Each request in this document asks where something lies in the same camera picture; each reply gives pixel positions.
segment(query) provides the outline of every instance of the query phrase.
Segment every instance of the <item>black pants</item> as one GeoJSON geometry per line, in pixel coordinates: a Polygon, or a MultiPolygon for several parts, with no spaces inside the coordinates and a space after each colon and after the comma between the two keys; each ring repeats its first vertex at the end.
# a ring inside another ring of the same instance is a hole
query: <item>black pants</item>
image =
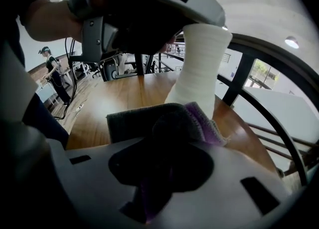
{"type": "Polygon", "coordinates": [[[69,134],[54,119],[37,94],[31,99],[22,121],[26,125],[38,129],[45,137],[60,141],[63,148],[66,148],[69,134]]]}
{"type": "Polygon", "coordinates": [[[68,93],[65,91],[62,83],[61,83],[61,79],[60,79],[60,75],[58,74],[57,71],[55,71],[52,76],[51,76],[51,80],[50,82],[52,83],[54,89],[56,90],[58,96],[63,100],[64,103],[68,103],[71,98],[68,95],[68,93]]]}

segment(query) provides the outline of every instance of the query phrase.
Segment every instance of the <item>purple cloth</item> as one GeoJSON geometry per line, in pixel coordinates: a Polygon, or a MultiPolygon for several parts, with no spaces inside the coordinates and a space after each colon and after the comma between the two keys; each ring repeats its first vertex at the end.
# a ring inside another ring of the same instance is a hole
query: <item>purple cloth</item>
{"type": "Polygon", "coordinates": [[[221,135],[216,123],[210,120],[197,103],[185,105],[197,128],[202,132],[203,141],[217,146],[224,146],[227,140],[221,135]]]}

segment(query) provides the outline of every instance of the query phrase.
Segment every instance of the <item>ceiling light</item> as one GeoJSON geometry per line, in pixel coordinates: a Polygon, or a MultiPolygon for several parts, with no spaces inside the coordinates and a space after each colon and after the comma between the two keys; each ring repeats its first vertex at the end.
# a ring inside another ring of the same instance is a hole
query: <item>ceiling light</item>
{"type": "Polygon", "coordinates": [[[288,36],[288,37],[285,39],[285,43],[286,43],[288,46],[291,46],[292,48],[299,48],[299,44],[298,44],[296,38],[293,37],[293,36],[288,36]]]}

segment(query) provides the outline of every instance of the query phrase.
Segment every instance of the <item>white ceiling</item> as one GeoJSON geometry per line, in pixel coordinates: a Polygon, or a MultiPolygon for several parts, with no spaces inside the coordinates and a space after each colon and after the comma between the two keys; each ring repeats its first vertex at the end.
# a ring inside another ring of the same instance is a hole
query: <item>white ceiling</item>
{"type": "Polygon", "coordinates": [[[319,36],[300,0],[217,0],[229,31],[257,37],[295,54],[319,72],[319,36]],[[294,36],[300,48],[285,44],[294,36]]]}

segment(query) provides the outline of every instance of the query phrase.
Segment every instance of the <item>black slot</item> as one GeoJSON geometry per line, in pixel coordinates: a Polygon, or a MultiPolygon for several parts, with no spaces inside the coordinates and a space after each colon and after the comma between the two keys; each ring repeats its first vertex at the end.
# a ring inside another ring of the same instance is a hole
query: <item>black slot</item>
{"type": "Polygon", "coordinates": [[[81,155],[78,157],[70,158],[71,164],[77,164],[77,163],[82,163],[87,160],[90,160],[91,158],[88,155],[81,155]]]}
{"type": "Polygon", "coordinates": [[[262,215],[267,214],[279,205],[279,201],[255,177],[245,178],[240,182],[262,215]]]}

